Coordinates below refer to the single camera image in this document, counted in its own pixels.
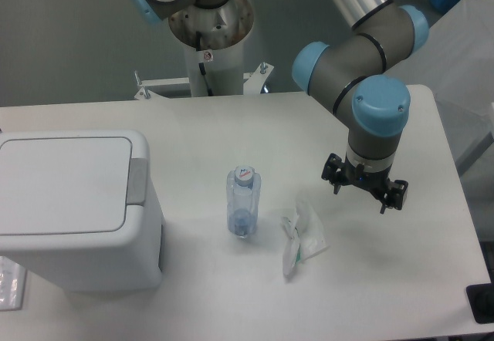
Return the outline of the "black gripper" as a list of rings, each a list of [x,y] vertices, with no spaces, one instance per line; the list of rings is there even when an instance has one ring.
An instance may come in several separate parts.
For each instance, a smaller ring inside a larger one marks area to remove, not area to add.
[[[381,202],[380,213],[387,209],[401,211],[407,198],[408,182],[391,181],[388,177],[390,168],[378,172],[367,172],[361,166],[355,167],[347,158],[331,153],[323,166],[321,178],[333,186],[333,193],[338,194],[342,186],[352,185],[371,193]]]

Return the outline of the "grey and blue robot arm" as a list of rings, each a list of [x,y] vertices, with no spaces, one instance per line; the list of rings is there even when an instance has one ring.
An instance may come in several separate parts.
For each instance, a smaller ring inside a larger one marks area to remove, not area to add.
[[[420,49],[428,23],[416,8],[393,0],[333,0],[352,36],[338,46],[313,42],[297,55],[297,86],[348,129],[345,157],[331,154],[322,178],[335,189],[353,185],[369,192],[383,209],[402,209],[408,183],[389,178],[411,96],[388,69]],[[167,21],[188,54],[194,96],[241,94],[243,61],[225,53],[252,30],[247,0],[133,0],[149,23]]]

